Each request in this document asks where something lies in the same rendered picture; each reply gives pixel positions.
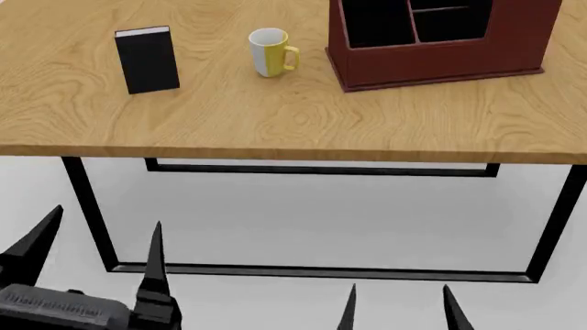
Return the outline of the black metal table leg frame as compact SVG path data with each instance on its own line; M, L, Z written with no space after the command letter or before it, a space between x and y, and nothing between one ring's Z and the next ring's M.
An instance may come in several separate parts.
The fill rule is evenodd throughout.
M159 164L157 159L144 159L149 172L201 172L279 175L349 175L349 176L413 176L438 178L496 178L501 164L489 163L483 169L416 169L367 167L300 167L216 164Z
M81 159L61 159L85 222L105 270L113 273L142 273L145 263L118 260L114 245L102 217L92 185ZM408 281L458 281L458 282L540 282L544 271L559 243L572 211L587 183L587 165L573 165L548 218L545 230L538 240L532 258L525 271L465 271L441 269L353 269L302 266L239 266L195 263L168 263L170 274L220 275L243 277L293 277L352 280L408 280Z

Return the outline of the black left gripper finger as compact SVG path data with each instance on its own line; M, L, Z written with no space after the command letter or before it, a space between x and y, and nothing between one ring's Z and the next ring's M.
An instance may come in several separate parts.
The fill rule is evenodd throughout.
M161 222L157 222L150 241L144 277L129 316L128 330L182 330L183 315L171 296L167 279Z
M63 208L57 205L12 247L0 253L0 288L12 284L34 286L61 225Z

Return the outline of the white and yellow mug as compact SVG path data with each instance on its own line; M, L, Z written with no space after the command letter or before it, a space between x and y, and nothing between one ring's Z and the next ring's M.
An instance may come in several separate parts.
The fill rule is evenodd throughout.
M265 78L295 71L300 64L300 50L290 46L288 33L276 27L251 32L249 48L256 72Z

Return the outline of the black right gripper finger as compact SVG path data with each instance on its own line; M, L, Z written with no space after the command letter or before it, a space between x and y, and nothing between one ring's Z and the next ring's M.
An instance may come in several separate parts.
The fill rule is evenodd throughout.
M349 292L343 314L339 321L337 330L354 330L354 318L356 311L357 290L356 285L353 284Z
M448 285L443 286L442 293L448 330L474 330Z

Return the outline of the dark red wooden caddy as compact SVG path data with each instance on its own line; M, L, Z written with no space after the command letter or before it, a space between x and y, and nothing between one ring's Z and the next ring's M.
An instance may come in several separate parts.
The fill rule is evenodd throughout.
M346 93L542 73L562 0L329 0Z

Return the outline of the black hardcover book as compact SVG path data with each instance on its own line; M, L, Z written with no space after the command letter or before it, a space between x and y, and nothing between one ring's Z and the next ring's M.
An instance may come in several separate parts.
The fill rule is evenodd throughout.
M180 87L170 27L119 30L115 43L129 94Z

